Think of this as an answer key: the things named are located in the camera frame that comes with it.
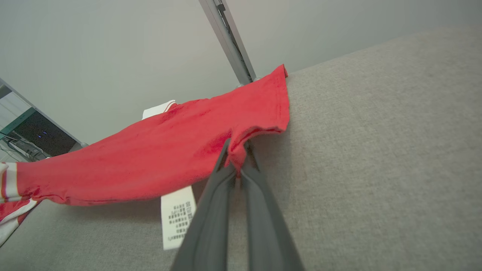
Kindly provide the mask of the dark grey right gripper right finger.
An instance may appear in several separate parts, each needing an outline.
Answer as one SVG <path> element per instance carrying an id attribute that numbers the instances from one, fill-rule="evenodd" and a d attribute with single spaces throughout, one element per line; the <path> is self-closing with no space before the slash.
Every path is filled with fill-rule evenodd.
<path id="1" fill-rule="evenodd" d="M 244 145 L 240 169 L 246 196 L 249 271 L 305 271 L 299 252 L 258 163 L 254 145 Z"/>

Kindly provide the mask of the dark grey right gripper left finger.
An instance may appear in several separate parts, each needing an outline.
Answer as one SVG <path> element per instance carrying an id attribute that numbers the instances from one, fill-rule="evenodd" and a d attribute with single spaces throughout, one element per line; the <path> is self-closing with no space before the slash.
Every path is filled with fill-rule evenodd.
<path id="1" fill-rule="evenodd" d="M 227 139 L 170 271 L 227 271 L 229 197 L 236 180 L 229 144 Z"/>

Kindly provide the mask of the red jersey with number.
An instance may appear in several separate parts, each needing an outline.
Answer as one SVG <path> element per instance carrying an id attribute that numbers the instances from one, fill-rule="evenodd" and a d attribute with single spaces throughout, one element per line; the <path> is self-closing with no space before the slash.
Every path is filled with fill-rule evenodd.
<path id="1" fill-rule="evenodd" d="M 167 195 L 207 178 L 227 140 L 227 163 L 241 168 L 246 141 L 287 129 L 287 77 L 280 65 L 220 96 L 168 102 L 162 113 L 84 149 L 29 163 L 0 162 L 0 247 L 45 199 L 96 206 Z"/>

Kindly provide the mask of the grey double partition post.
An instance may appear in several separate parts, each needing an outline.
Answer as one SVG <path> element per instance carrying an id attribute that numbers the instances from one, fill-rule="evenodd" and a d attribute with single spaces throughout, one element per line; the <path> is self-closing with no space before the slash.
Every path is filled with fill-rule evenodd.
<path id="1" fill-rule="evenodd" d="M 256 75 L 227 0 L 198 0 L 217 37 L 234 74 L 238 87 L 256 82 Z"/>

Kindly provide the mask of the dark screen panel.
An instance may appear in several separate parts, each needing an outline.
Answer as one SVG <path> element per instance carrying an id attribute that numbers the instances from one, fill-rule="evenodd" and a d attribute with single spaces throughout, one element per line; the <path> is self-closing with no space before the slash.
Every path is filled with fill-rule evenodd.
<path id="1" fill-rule="evenodd" d="M 21 115 L 21 122 L 13 131 L 50 156 L 68 153 L 77 143 L 34 108 Z"/>

